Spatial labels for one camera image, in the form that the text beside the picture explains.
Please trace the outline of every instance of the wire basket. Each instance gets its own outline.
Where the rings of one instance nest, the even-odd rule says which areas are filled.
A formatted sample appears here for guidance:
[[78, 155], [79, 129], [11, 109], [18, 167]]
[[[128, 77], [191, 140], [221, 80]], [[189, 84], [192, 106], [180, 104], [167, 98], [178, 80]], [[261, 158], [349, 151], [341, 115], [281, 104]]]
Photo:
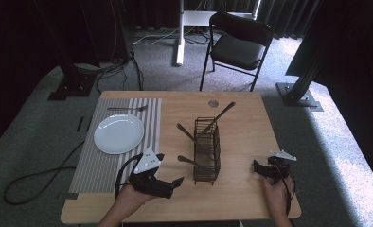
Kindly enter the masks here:
[[219, 176], [220, 160], [220, 136], [219, 127], [215, 122], [205, 134], [201, 132], [213, 121], [214, 117], [198, 117], [195, 120], [194, 137], [198, 138], [199, 145], [194, 145], [194, 161], [199, 164], [193, 167], [193, 179], [196, 182], [216, 181]]

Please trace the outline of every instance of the striped placemat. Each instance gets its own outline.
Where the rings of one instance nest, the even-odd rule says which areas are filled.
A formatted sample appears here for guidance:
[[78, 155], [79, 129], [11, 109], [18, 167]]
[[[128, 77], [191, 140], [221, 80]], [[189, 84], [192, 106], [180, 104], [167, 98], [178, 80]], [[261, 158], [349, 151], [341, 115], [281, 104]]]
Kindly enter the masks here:
[[[136, 110], [107, 111], [109, 107], [140, 107], [148, 104], [143, 112]], [[133, 114], [145, 126], [142, 141], [133, 150], [123, 154], [107, 154], [95, 145], [94, 134], [98, 124], [114, 114]], [[131, 157], [151, 147], [158, 153], [160, 138], [161, 98], [101, 98], [98, 100], [95, 113], [86, 135], [85, 144], [74, 178], [69, 187], [69, 193], [111, 193], [115, 191], [115, 179], [118, 170]], [[122, 183], [131, 173], [135, 162], [131, 162], [124, 170]]]

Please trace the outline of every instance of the human hand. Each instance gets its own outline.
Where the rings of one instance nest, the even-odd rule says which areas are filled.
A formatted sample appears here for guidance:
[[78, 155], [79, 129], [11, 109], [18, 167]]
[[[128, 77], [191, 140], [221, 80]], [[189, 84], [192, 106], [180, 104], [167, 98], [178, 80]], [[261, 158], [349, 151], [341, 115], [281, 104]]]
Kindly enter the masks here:
[[99, 227], [118, 226], [119, 223], [136, 212], [145, 202], [156, 197], [136, 191], [132, 185], [125, 184], [118, 193], [115, 203], [101, 220]]
[[[289, 194], [287, 193], [286, 187], [282, 181], [271, 185], [271, 179], [261, 176], [263, 184], [264, 198], [269, 208], [270, 215], [275, 221], [275, 226], [291, 226], [287, 213], [287, 200], [289, 200]], [[289, 192], [293, 192], [293, 179], [287, 177], [284, 179]]]

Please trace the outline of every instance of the metal chair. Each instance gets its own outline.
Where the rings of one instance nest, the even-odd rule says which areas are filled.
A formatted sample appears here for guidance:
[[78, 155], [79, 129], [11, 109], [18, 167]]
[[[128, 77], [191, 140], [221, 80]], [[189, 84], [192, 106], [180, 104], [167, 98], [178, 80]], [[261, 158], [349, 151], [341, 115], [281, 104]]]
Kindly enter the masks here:
[[[204, 86], [204, 75], [210, 55], [213, 72], [215, 65], [219, 65], [253, 76], [254, 81], [250, 90], [252, 92], [272, 42], [273, 31], [261, 22], [223, 12], [217, 12], [210, 17], [209, 28], [210, 43], [204, 60], [199, 91], [202, 91]], [[214, 28], [224, 32], [216, 43], [213, 41]]]

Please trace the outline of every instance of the chair backrest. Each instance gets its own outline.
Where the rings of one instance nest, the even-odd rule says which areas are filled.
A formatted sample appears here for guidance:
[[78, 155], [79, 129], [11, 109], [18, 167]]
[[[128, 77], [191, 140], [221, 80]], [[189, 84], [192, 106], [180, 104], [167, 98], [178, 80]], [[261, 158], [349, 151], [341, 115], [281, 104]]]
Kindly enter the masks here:
[[243, 18], [229, 13], [216, 12], [210, 17], [210, 32], [213, 26], [225, 33], [244, 41], [269, 46], [273, 39], [272, 29], [262, 22]]

